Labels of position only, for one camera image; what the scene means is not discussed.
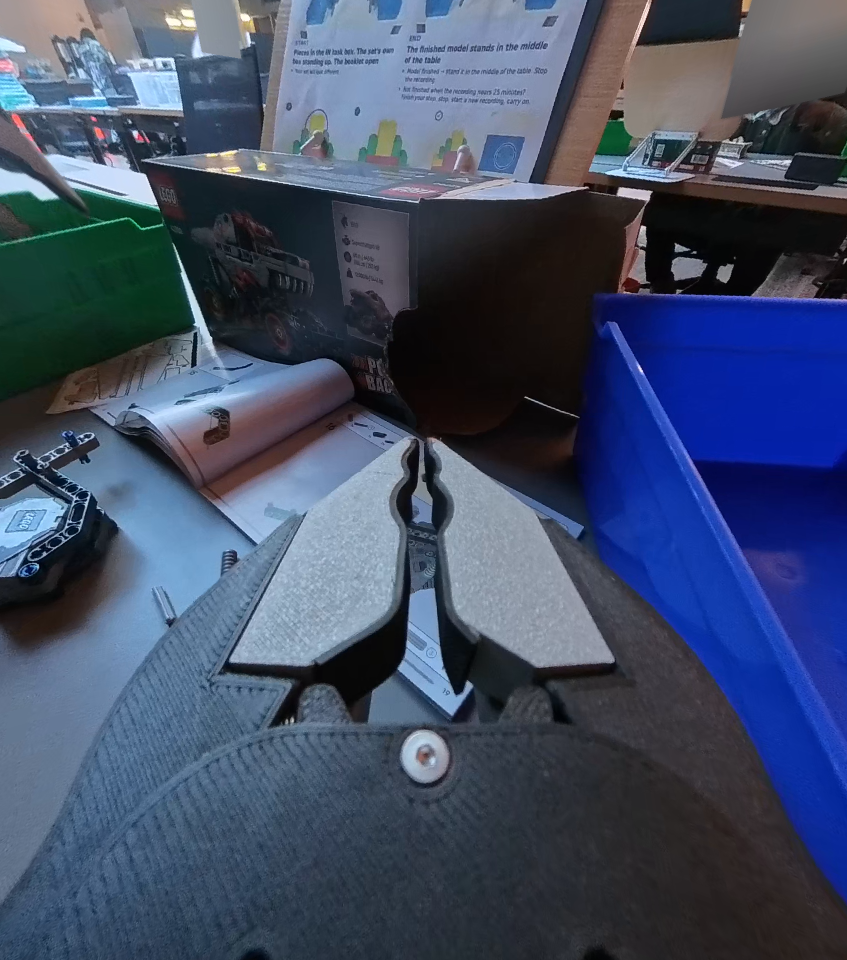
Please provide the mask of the blue plastic bin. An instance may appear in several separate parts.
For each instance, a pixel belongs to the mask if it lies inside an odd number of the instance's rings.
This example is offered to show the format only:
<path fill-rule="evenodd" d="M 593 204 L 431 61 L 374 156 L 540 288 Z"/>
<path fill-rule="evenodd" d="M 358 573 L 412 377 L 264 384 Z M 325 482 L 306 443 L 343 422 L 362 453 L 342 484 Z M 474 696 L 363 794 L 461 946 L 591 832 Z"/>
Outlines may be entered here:
<path fill-rule="evenodd" d="M 847 300 L 599 294 L 592 319 L 600 555 L 717 680 L 847 903 Z"/>

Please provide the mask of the dark flat tablet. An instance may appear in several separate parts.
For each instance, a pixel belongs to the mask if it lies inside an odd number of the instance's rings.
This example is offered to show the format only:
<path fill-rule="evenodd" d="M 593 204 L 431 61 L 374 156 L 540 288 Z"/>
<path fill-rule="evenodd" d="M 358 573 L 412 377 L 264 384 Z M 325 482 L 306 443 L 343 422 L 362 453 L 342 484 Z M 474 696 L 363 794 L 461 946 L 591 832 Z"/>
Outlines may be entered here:
<path fill-rule="evenodd" d="M 784 170 L 784 179 L 811 187 L 835 186 L 846 168 L 846 155 L 800 151 Z"/>

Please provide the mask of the lego sticker sheet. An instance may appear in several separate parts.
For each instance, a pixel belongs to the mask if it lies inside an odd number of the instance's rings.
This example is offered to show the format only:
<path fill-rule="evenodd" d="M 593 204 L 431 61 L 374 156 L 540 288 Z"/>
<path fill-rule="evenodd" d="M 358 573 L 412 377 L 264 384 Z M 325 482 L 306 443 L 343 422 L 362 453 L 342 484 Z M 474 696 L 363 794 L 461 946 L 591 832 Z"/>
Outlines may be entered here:
<path fill-rule="evenodd" d="M 46 414 L 92 409 L 113 400 L 133 398 L 150 386 L 187 374 L 206 362 L 209 355 L 208 344 L 196 329 L 132 348 L 70 373 Z"/>

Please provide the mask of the long wooden table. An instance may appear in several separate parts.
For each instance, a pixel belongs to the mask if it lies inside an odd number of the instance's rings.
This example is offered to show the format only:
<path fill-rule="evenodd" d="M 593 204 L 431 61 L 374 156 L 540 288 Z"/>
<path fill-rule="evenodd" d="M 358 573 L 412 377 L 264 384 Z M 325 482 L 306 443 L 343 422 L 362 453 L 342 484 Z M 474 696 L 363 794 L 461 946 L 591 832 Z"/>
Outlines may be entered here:
<path fill-rule="evenodd" d="M 847 215 L 847 185 L 821 185 L 815 190 L 808 190 L 797 188 L 789 181 L 785 181 L 783 186 L 767 183 L 742 184 L 726 182 L 711 174 L 697 175 L 681 181 L 660 180 L 644 174 L 618 175 L 617 170 L 621 166 L 620 157 L 598 155 L 584 174 L 583 183 L 586 186 L 619 186 L 751 206 Z"/>

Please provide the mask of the partly built lego assembly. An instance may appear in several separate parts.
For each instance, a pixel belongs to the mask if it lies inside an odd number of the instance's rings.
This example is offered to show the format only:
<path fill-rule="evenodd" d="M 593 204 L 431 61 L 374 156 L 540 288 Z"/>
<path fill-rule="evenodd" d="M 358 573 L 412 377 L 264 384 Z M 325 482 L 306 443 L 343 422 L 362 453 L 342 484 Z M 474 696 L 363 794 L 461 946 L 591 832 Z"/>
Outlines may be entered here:
<path fill-rule="evenodd" d="M 88 464 L 99 439 L 70 430 L 61 438 L 40 455 L 18 450 L 0 476 L 0 610 L 59 595 L 118 534 L 92 492 L 61 471 Z"/>

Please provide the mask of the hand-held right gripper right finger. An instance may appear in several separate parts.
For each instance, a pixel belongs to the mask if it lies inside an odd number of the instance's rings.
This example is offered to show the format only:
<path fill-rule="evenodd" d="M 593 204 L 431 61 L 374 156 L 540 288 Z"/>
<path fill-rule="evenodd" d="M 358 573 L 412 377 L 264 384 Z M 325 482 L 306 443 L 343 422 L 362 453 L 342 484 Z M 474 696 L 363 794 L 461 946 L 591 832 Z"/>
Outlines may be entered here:
<path fill-rule="evenodd" d="M 551 679 L 609 674 L 612 652 L 544 519 L 440 440 L 425 443 L 441 660 L 455 693 L 497 702 Z"/>

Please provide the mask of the lego instruction booklet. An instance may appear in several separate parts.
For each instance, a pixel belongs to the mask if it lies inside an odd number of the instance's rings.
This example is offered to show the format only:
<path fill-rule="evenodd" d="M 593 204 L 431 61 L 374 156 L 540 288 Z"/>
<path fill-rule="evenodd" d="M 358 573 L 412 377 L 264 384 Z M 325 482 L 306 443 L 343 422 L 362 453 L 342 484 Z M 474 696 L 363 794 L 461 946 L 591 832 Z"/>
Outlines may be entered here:
<path fill-rule="evenodd" d="M 410 595 L 406 649 L 423 641 L 435 663 L 430 690 L 455 693 L 445 672 L 434 581 L 436 531 L 426 482 L 426 442 L 354 402 L 341 366 L 326 359 L 298 366 L 252 362 L 201 366 L 114 399 L 97 415 L 121 433 L 155 444 L 205 498 L 256 543 L 287 536 L 307 512 L 399 441 L 419 442 L 417 486 L 407 526 Z"/>

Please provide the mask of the clear acrylic stand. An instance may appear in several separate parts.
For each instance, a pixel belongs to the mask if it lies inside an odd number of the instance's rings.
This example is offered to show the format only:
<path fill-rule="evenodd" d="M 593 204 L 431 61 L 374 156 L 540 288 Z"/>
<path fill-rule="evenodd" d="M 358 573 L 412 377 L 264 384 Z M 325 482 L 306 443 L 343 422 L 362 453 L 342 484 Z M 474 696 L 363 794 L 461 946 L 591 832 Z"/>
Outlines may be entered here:
<path fill-rule="evenodd" d="M 693 171 L 684 164 L 698 142 L 698 133 L 681 130 L 654 130 L 643 138 L 617 171 L 629 179 L 679 183 L 690 179 Z"/>

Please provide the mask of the black lego set box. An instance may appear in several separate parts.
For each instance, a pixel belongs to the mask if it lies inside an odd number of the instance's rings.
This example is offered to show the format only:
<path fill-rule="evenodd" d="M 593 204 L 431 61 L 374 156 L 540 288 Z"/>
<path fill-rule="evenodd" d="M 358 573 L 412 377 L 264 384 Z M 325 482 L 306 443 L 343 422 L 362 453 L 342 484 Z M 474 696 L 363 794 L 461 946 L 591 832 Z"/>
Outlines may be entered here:
<path fill-rule="evenodd" d="M 142 169 L 214 340 L 333 360 L 358 402 L 436 435 L 488 431 L 524 399 L 578 412 L 594 297 L 620 292 L 645 207 L 259 150 Z"/>

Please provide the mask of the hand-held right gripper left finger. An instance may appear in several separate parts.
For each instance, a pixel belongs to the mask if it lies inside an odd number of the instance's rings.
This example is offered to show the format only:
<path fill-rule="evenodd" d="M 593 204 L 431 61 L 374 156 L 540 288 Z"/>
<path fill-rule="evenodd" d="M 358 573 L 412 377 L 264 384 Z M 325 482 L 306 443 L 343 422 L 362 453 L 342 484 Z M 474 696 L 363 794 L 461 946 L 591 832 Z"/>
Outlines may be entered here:
<path fill-rule="evenodd" d="M 297 522 L 240 625 L 230 673 L 329 685 L 347 704 L 395 673 L 419 461 L 420 443 L 400 440 Z"/>

